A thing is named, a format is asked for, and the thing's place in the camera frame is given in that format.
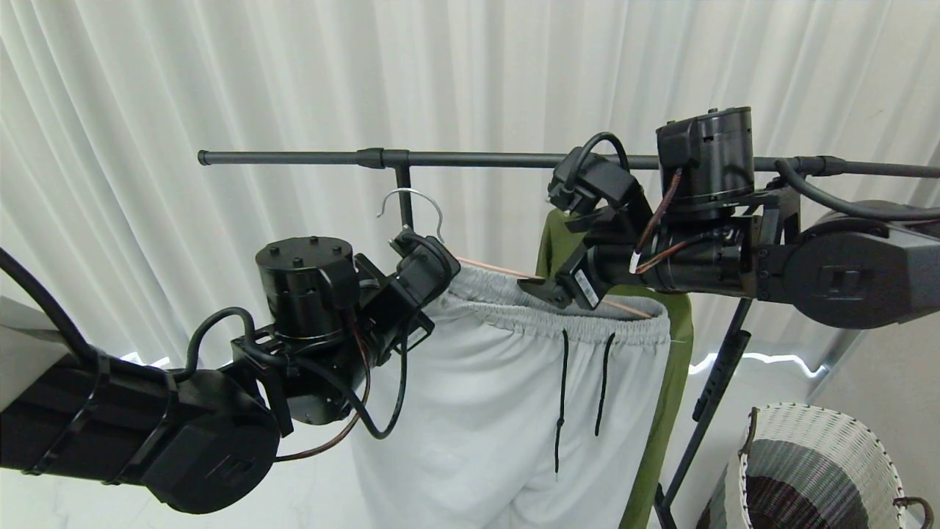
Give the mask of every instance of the gray wall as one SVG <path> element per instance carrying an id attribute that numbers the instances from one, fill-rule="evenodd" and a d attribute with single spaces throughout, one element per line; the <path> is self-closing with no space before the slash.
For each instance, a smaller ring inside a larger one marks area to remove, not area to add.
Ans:
<path id="1" fill-rule="evenodd" d="M 863 333 L 813 404 L 871 428 L 905 493 L 940 507 L 940 314 Z"/>

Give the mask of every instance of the striped basket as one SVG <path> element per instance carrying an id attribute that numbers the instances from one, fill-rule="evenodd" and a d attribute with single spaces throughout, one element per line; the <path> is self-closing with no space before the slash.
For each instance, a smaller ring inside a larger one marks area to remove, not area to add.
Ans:
<path id="1" fill-rule="evenodd" d="M 753 408 L 744 446 L 697 529 L 904 528 L 901 478 L 880 441 L 856 419 L 805 404 Z"/>

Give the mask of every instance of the sticker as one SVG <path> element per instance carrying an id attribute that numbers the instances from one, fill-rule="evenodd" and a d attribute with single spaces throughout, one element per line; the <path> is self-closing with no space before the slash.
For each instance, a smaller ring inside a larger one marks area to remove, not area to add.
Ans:
<path id="1" fill-rule="evenodd" d="M 588 276 L 585 276 L 584 270 L 578 270 L 577 272 L 574 272 L 574 280 L 578 281 L 578 286 L 581 287 L 581 292 L 584 293 L 585 297 L 587 298 L 587 302 L 590 303 L 591 308 L 596 308 L 601 300 L 598 299 L 594 289 L 590 286 L 590 282 L 588 282 Z"/>

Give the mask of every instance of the elastic waistband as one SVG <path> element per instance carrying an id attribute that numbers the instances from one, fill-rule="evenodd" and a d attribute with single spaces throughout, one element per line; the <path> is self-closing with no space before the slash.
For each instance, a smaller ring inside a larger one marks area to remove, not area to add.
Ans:
<path id="1" fill-rule="evenodd" d="M 443 309 L 465 308 L 502 329 L 547 337 L 568 332 L 576 342 L 601 343 L 611 334 L 623 345 L 660 344 L 669 341 L 666 307 L 648 297 L 608 297 L 653 316 L 639 319 L 623 309 L 602 303 L 594 311 L 575 306 L 558 309 L 522 291 L 513 276 L 461 264 L 446 293 L 438 298 Z"/>

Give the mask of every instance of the olive green garment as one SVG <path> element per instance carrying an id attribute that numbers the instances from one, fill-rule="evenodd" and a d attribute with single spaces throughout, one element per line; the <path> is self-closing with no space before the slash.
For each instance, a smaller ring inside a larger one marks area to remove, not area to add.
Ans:
<path id="1" fill-rule="evenodd" d="M 544 278 L 554 275 L 581 244 L 584 235 L 569 232 L 565 226 L 567 219 L 559 210 L 553 210 L 545 219 L 536 275 Z M 634 488 L 630 492 L 630 500 L 620 521 L 620 529 L 645 528 L 650 518 L 663 459 L 666 457 L 669 434 L 672 433 L 672 426 L 676 422 L 682 391 L 689 374 L 689 361 L 692 359 L 692 304 L 688 295 L 660 294 L 639 286 L 619 286 L 609 294 L 652 297 L 666 305 L 669 313 L 672 346 L 669 348 L 666 372 L 663 374 L 659 403 L 656 405 L 640 468 L 636 472 Z"/>

